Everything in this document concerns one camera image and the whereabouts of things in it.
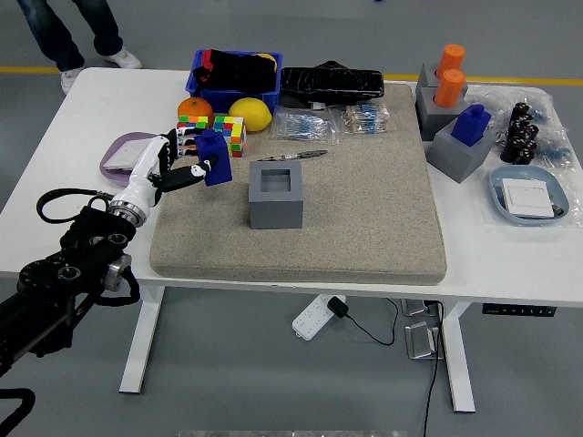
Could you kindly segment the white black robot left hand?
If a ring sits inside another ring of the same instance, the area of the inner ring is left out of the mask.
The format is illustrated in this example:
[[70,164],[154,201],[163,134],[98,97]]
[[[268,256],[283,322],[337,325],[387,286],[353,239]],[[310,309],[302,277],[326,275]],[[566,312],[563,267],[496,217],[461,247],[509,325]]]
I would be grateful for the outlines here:
[[139,227],[163,193],[205,178],[210,178],[208,185],[230,180],[229,149],[222,134],[213,129],[172,129],[149,141],[128,185],[112,198],[107,212]]

